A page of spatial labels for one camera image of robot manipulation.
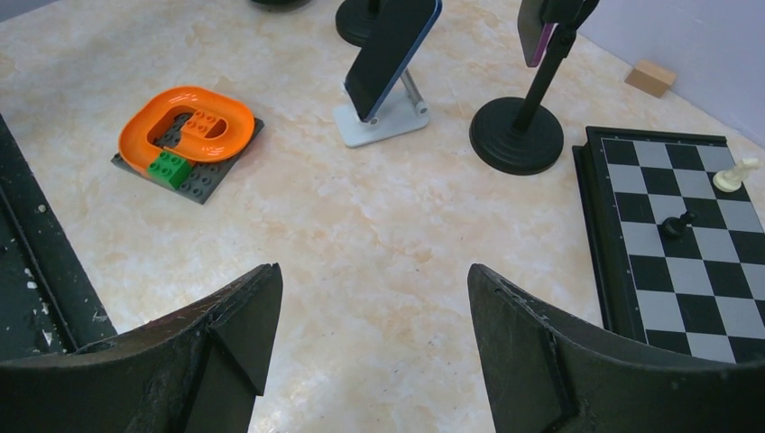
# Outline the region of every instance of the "orange marble run track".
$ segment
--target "orange marble run track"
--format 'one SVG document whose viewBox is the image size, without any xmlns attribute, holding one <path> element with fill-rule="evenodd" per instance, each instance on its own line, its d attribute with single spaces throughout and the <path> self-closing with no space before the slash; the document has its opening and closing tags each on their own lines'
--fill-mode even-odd
<svg viewBox="0 0 765 433">
<path fill-rule="evenodd" d="M 174 148 L 153 143 L 176 116 L 192 113 Z M 189 164 L 218 162 L 241 152 L 253 137 L 255 119 L 244 104 L 204 88 L 179 87 L 162 92 L 128 122 L 119 137 L 119 153 L 144 177 L 160 153 L 170 152 Z"/>
</svg>

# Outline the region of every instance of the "chessboard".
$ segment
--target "chessboard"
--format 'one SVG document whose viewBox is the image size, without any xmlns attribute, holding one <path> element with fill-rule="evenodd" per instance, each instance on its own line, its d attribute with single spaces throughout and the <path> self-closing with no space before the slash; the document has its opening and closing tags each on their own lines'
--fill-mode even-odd
<svg viewBox="0 0 765 433">
<path fill-rule="evenodd" d="M 765 359 L 765 232 L 720 136 L 587 127 L 575 162 L 604 327 L 673 352 Z M 697 219 L 675 239 L 669 217 Z"/>
</svg>

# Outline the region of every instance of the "cardboard box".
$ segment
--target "cardboard box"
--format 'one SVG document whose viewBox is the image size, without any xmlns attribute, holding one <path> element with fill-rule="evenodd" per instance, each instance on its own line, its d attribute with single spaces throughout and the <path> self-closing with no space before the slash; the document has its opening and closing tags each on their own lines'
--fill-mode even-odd
<svg viewBox="0 0 765 433">
<path fill-rule="evenodd" d="M 677 74 L 647 60 L 641 60 L 632 69 L 625 83 L 654 97 L 663 97 L 675 84 Z"/>
</svg>

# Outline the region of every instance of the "white wall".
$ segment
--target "white wall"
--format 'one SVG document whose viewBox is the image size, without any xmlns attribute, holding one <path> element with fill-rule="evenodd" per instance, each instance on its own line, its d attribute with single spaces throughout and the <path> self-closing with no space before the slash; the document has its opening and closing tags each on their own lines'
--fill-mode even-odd
<svg viewBox="0 0 765 433">
<path fill-rule="evenodd" d="M 601 0 L 581 33 L 765 147 L 765 0 Z"/>
<path fill-rule="evenodd" d="M 53 3 L 55 0 L 0 0 L 0 22 Z"/>
</svg>

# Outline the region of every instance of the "smartphone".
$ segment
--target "smartphone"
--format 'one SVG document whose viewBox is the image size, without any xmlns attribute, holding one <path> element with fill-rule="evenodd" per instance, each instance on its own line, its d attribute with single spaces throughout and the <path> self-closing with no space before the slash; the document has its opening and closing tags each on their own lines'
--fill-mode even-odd
<svg viewBox="0 0 765 433">
<path fill-rule="evenodd" d="M 542 15 L 548 0 L 523 0 L 518 12 L 518 34 L 521 37 L 526 66 L 536 68 L 542 62 L 548 47 L 554 23 L 545 23 Z"/>
<path fill-rule="evenodd" d="M 362 122 L 372 120 L 441 14 L 441 0 L 388 0 L 346 76 Z"/>
</svg>

